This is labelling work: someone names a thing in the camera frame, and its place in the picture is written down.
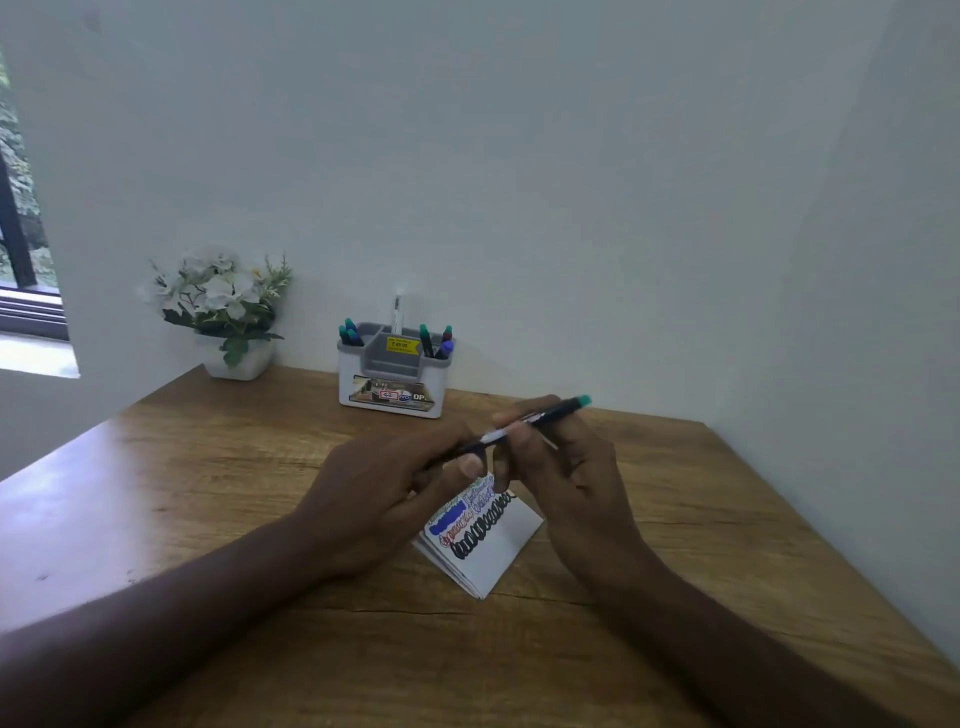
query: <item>paper stack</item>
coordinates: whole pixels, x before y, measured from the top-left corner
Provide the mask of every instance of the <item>paper stack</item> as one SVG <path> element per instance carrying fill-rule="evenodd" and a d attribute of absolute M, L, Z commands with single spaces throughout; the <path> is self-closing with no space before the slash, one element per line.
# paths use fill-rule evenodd
<path fill-rule="evenodd" d="M 543 519 L 511 491 L 479 478 L 434 515 L 414 546 L 478 599 L 486 598 Z"/>

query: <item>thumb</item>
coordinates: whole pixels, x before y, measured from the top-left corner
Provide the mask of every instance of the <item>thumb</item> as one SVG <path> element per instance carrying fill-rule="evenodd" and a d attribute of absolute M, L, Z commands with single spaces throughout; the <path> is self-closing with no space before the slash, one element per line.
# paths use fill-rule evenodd
<path fill-rule="evenodd" d="M 478 477 L 483 477 L 487 466 L 475 453 L 461 455 L 412 498 L 396 507 L 400 517 L 419 531 L 437 511 L 464 491 Z"/>
<path fill-rule="evenodd" d="M 543 438 L 525 422 L 515 422 L 507 427 L 507 442 L 519 469 L 519 479 L 546 511 L 549 503 L 545 501 L 565 493 L 570 481 L 560 470 Z"/>

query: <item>wooden desk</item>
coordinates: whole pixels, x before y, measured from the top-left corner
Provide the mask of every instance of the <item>wooden desk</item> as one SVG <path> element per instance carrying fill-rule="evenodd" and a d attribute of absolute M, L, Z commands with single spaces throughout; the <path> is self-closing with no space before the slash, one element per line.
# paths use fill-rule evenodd
<path fill-rule="evenodd" d="M 332 375 L 273 368 L 238 383 L 195 370 L 4 481 L 0 629 L 280 516 L 358 434 L 426 425 L 336 399 Z M 444 416 L 482 431 L 505 401 L 451 392 Z M 637 522 L 671 567 L 902 714 L 960 724 L 956 671 L 708 428 L 585 417 L 615 442 Z M 710 725 L 586 602 L 544 529 L 485 601 L 409 547 L 266 619 L 132 725 Z"/>

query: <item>pen holder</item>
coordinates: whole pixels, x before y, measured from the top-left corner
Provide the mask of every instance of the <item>pen holder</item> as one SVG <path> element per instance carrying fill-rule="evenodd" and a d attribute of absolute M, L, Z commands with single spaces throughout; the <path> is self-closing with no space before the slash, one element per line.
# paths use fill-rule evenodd
<path fill-rule="evenodd" d="M 436 419 L 444 411 L 446 372 L 455 352 L 446 359 L 425 354 L 420 332 L 400 334 L 384 324 L 357 325 L 362 347 L 337 342 L 340 358 L 340 404 L 379 409 L 401 415 Z M 434 352 L 443 337 L 431 334 Z"/>

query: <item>white flower pot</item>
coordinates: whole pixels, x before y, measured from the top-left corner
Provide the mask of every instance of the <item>white flower pot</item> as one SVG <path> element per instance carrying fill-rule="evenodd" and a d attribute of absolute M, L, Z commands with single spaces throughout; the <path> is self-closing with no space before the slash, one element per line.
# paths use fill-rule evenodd
<path fill-rule="evenodd" d="M 197 334 L 197 348 L 201 353 L 201 361 L 206 372 L 218 379 L 240 379 L 250 381 L 263 373 L 274 356 L 274 339 L 253 339 L 249 344 L 243 359 L 232 369 L 224 361 L 224 353 L 220 351 L 224 340 L 218 336 L 203 336 Z"/>

